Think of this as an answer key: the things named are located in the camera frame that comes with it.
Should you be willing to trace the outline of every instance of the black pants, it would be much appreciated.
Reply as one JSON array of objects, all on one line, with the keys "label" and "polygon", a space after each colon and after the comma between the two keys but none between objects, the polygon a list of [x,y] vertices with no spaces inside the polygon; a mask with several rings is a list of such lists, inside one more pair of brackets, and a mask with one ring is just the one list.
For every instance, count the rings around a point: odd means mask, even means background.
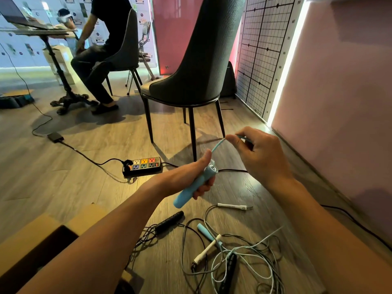
[{"label": "black pants", "polygon": [[109,104],[113,101],[102,85],[107,74],[103,76],[102,74],[100,76],[90,76],[90,74],[96,62],[101,62],[113,54],[115,54],[115,51],[109,50],[106,45],[93,45],[78,54],[71,61],[72,68],[86,88],[99,102],[104,104]]}]

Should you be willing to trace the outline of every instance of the beige chair seat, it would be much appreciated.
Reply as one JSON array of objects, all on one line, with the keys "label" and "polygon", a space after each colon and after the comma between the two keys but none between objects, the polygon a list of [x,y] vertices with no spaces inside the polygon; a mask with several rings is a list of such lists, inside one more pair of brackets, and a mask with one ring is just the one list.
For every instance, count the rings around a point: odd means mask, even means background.
[{"label": "beige chair seat", "polygon": [[143,95],[146,95],[146,96],[151,96],[151,95],[150,95],[150,84],[153,84],[153,83],[155,83],[155,82],[164,80],[164,79],[166,79],[166,78],[168,78],[168,76],[162,77],[162,78],[159,78],[159,79],[155,79],[155,80],[152,80],[152,81],[149,81],[149,82],[145,83],[144,85],[142,85],[142,86],[140,87],[141,93],[142,93]]}]

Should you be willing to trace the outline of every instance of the laptop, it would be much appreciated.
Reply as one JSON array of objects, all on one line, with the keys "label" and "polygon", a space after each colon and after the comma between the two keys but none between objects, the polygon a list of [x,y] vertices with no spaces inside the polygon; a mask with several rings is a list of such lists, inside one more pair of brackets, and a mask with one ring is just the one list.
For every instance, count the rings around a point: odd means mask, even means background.
[{"label": "laptop", "polygon": [[40,24],[37,21],[29,21],[25,18],[23,13],[19,10],[13,0],[0,0],[0,13],[9,23],[20,24],[27,27],[34,27],[37,29],[52,30],[56,29],[50,25]]}]

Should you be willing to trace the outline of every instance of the person in black clothing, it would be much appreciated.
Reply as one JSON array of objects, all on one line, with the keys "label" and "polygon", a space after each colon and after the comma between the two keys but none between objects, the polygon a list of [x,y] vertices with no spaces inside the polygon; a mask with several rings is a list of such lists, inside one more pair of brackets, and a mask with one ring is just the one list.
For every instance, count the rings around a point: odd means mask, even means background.
[{"label": "person in black clothing", "polygon": [[[96,62],[103,61],[119,51],[124,40],[130,10],[129,0],[92,0],[91,14],[76,45],[77,55],[71,61],[71,65],[86,88],[100,102],[96,110],[92,111],[93,114],[118,109],[102,82],[97,82],[97,78],[91,78],[90,74]],[[109,39],[104,45],[93,45],[84,50],[84,42],[94,30],[97,19],[105,23],[109,30]]]}]

